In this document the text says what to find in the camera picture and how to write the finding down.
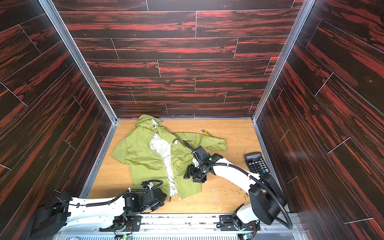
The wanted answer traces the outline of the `green zip jacket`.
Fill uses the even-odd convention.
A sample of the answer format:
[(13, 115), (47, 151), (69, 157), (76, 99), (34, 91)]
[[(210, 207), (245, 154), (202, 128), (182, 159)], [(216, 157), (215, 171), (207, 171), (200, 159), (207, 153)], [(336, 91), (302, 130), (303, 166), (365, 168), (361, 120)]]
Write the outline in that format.
[(184, 179), (187, 167), (197, 161), (182, 141), (210, 151), (226, 151), (227, 144), (224, 139), (198, 133), (170, 133), (163, 124), (150, 115), (140, 116), (136, 128), (118, 143), (112, 157), (130, 167), (134, 187), (161, 180), (161, 190), (168, 198), (178, 195), (183, 200), (200, 193), (202, 184)]

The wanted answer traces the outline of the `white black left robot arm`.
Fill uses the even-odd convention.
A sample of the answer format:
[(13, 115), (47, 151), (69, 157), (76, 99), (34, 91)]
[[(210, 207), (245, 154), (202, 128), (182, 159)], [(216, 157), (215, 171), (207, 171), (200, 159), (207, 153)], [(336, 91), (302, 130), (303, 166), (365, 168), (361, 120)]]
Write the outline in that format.
[(142, 214), (156, 211), (166, 198), (167, 194), (160, 188), (126, 190), (115, 198), (106, 199), (79, 199), (64, 194), (38, 208), (30, 239), (51, 237), (65, 230), (137, 232)]

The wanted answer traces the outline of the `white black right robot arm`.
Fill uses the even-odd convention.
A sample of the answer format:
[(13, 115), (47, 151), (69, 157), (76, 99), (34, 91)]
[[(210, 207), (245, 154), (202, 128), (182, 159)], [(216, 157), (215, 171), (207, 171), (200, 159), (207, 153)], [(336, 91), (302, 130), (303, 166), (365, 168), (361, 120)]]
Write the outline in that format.
[(266, 225), (278, 221), (284, 227), (293, 229), (292, 220), (285, 209), (287, 198), (270, 174), (248, 172), (215, 154), (198, 165), (189, 165), (184, 179), (192, 178), (194, 182), (204, 183), (209, 173), (230, 181), (248, 194), (250, 204), (238, 207), (233, 213), (233, 223), (237, 229), (243, 230), (254, 221)]

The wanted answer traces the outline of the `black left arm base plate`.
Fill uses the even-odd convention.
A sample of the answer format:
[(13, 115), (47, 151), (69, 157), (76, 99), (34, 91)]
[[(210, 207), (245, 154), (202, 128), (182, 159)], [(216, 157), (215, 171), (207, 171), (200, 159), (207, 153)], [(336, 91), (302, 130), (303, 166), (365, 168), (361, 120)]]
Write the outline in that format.
[(113, 224), (107, 228), (99, 228), (100, 232), (138, 232), (141, 227), (142, 216), (116, 216)]

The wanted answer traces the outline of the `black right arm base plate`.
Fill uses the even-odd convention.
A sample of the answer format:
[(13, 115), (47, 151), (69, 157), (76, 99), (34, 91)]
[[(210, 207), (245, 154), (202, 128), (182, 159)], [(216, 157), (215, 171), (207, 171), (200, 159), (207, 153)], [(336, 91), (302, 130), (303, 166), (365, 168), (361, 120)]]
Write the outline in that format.
[(216, 225), (221, 231), (259, 231), (261, 229), (259, 221), (243, 223), (234, 215), (220, 215), (219, 223)]

